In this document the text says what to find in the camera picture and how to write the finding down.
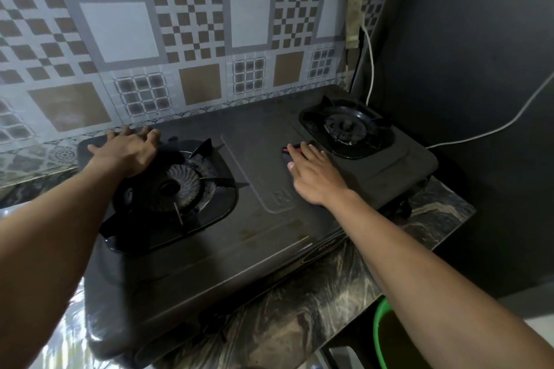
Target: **electrical cable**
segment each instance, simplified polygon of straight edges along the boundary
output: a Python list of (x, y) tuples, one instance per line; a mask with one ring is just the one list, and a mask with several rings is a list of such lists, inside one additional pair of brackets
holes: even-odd
[(370, 51), (370, 63), (371, 63), (371, 83), (370, 83), (370, 91), (367, 93), (367, 99), (366, 99), (366, 106), (369, 107), (370, 105), (370, 96), (371, 91), (373, 90), (373, 80), (375, 78), (375, 66), (373, 64), (373, 50), (371, 50), (371, 40), (370, 40), (370, 34), (367, 32), (367, 28), (364, 26), (364, 24), (360, 25), (362, 29), (364, 30), (364, 34), (366, 35), (367, 40), (367, 48)]
[(531, 103), (533, 102), (535, 97), (544, 89), (545, 86), (547, 86), (550, 83), (550, 81), (553, 78), (554, 78), (554, 72), (552, 72), (552, 74), (546, 78), (546, 80), (542, 83), (542, 85), (539, 86), (538, 89), (529, 97), (527, 102), (525, 104), (523, 104), (523, 107), (521, 107), (521, 109), (516, 114), (516, 116), (514, 118), (512, 118), (510, 121), (508, 121), (506, 124), (504, 124), (502, 127), (498, 127), (496, 130), (487, 131), (486, 133), (480, 134), (478, 136), (473, 136), (472, 138), (468, 138), (468, 139), (464, 139), (464, 140), (457, 140), (455, 142), (437, 143), (436, 145), (427, 146), (426, 149), (433, 149), (433, 148), (436, 148), (436, 147), (439, 147), (439, 146), (456, 145), (458, 143), (469, 142), (471, 140), (480, 139), (480, 138), (483, 138), (485, 136), (489, 136), (491, 134), (497, 133), (498, 131), (501, 131), (501, 130), (511, 126), (513, 123), (515, 123), (519, 119), (519, 117), (521, 117), (521, 115), (523, 114), (523, 112), (525, 112), (527, 107), (529, 105), (531, 105)]

